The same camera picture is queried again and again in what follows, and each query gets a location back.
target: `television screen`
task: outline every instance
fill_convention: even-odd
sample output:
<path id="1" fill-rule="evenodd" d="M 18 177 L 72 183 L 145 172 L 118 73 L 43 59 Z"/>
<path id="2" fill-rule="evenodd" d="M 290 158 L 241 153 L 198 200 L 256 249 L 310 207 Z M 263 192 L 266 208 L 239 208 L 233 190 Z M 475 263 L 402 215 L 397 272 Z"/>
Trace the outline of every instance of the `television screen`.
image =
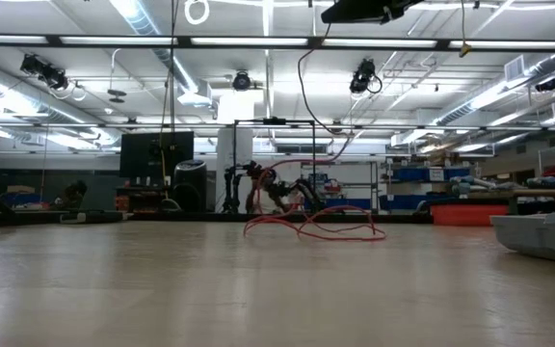
<path id="1" fill-rule="evenodd" d="M 166 175 L 172 176 L 174 167 L 194 158 L 194 132 L 164 132 L 160 134 L 124 134 L 121 137 L 120 177 L 162 177 L 164 149 Z"/>

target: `gray container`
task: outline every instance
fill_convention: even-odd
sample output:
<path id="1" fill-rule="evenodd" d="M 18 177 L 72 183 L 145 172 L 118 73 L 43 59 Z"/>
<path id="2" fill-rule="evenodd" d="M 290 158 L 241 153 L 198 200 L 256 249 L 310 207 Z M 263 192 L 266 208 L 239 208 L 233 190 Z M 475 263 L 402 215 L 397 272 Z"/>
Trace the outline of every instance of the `gray container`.
<path id="1" fill-rule="evenodd" d="M 555 213 L 532 216 L 494 216 L 496 239 L 506 248 L 555 260 Z"/>

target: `red container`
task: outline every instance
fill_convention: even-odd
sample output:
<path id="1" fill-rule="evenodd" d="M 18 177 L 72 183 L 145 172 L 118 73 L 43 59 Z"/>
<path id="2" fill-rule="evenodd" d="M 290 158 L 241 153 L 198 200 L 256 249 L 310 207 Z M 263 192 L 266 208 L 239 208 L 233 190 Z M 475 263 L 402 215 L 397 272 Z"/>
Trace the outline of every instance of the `red container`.
<path id="1" fill-rule="evenodd" d="M 438 226 L 491 227 L 489 216 L 505 216 L 507 205 L 432 205 L 434 224 Z"/>

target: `box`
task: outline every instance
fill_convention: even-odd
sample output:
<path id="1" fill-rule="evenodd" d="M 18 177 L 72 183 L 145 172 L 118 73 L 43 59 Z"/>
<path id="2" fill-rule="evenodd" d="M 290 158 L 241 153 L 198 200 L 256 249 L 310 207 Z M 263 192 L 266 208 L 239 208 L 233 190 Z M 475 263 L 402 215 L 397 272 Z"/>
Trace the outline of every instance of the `box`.
<path id="1" fill-rule="evenodd" d="M 36 193 L 36 189 L 28 186 L 8 186 L 8 193 Z"/>

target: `beige floor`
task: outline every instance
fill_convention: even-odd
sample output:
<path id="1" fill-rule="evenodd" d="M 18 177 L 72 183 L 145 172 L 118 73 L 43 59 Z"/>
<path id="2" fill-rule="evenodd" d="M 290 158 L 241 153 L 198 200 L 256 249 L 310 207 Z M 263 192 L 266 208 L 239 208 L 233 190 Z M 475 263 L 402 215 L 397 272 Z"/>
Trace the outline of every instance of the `beige floor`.
<path id="1" fill-rule="evenodd" d="M 0 347 L 555 347 L 555 262 L 489 228 L 370 244 L 241 227 L 0 229 Z"/>

